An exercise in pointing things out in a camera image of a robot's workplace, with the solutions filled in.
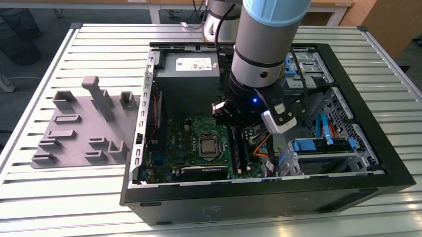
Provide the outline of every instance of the sticker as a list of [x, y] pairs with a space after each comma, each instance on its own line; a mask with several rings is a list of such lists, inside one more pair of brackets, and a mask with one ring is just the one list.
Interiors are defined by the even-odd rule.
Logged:
[[273, 171], [273, 164], [271, 164], [269, 160], [265, 161], [267, 168], [271, 170], [271, 172]]
[[211, 71], [211, 58], [177, 58], [176, 71]]

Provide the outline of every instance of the motherboard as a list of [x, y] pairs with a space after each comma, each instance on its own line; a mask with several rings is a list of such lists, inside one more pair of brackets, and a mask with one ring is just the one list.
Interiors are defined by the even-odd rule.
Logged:
[[[153, 183], [197, 181], [201, 175], [223, 179], [261, 177], [261, 163], [251, 159], [247, 168], [233, 165], [229, 129], [215, 124], [212, 117], [169, 119], [165, 126], [165, 151], [152, 152], [148, 176]], [[243, 139], [255, 134], [243, 130]]]

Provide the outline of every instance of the chair leg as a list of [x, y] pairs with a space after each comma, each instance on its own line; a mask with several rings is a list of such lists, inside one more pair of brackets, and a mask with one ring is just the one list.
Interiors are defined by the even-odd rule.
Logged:
[[56, 16], [56, 18], [61, 18], [62, 17], [62, 9], [53, 9], [53, 14]]

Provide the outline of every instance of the red cable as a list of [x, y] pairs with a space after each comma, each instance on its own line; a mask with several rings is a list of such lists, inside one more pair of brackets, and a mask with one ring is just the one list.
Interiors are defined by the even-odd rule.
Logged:
[[152, 134], [151, 134], [151, 137], [149, 137], [149, 140], [147, 142], [147, 144], [149, 144], [151, 140], [152, 140], [152, 137], [153, 137], [153, 134], [156, 133], [156, 129], [157, 129], [157, 99], [156, 99], [156, 96], [153, 96], [153, 116], [155, 116], [155, 125], [153, 125], [153, 131], [152, 131]]

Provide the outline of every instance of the wooden table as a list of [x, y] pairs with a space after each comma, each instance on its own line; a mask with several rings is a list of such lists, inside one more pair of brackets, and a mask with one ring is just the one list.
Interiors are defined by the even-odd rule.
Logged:
[[[327, 26], [338, 26], [352, 0], [312, 0], [308, 12], [327, 12]], [[192, 10], [191, 0], [0, 0], [0, 7], [52, 9], [148, 9], [152, 24], [159, 24], [159, 10]]]

